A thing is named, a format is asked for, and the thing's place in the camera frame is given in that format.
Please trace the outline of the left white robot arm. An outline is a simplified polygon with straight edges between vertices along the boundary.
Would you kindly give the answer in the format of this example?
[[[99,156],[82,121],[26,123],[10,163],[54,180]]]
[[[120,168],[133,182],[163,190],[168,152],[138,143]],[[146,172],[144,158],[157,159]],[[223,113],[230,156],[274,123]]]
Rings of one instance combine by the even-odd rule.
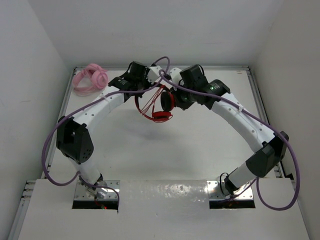
[[[130,63],[128,70],[113,78],[96,97],[98,103],[82,109],[65,120],[57,129],[56,147],[69,158],[81,178],[90,185],[103,179],[102,174],[90,160],[94,145],[91,134],[112,110],[125,103],[132,94],[150,88],[155,80],[150,80],[150,68],[139,62]]]

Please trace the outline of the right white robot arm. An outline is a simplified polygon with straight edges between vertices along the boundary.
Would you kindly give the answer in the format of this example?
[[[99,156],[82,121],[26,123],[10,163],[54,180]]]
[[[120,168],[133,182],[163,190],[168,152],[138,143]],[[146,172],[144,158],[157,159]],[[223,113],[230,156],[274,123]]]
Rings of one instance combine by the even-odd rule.
[[[247,142],[253,155],[224,179],[223,192],[233,194],[256,177],[265,177],[284,157],[286,145],[273,130],[249,117],[230,88],[221,80],[208,81],[198,65],[183,70],[173,68],[170,77],[187,91],[172,87],[175,106],[183,110],[193,103],[206,106],[222,117]]]

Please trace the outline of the red black headphones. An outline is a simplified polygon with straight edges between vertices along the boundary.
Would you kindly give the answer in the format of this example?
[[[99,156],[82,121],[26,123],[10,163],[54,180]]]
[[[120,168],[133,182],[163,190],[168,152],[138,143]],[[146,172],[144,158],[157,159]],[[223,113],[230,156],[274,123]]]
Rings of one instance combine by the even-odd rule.
[[[140,107],[140,99],[142,96],[136,95],[134,97],[134,103],[139,114],[146,119],[154,123],[165,123],[173,117],[171,110],[174,108],[174,104],[169,104],[169,110],[160,109],[161,94],[168,94],[170,100],[173,100],[174,98],[167,86],[160,84],[157,88],[156,92],[150,97],[143,107]]]

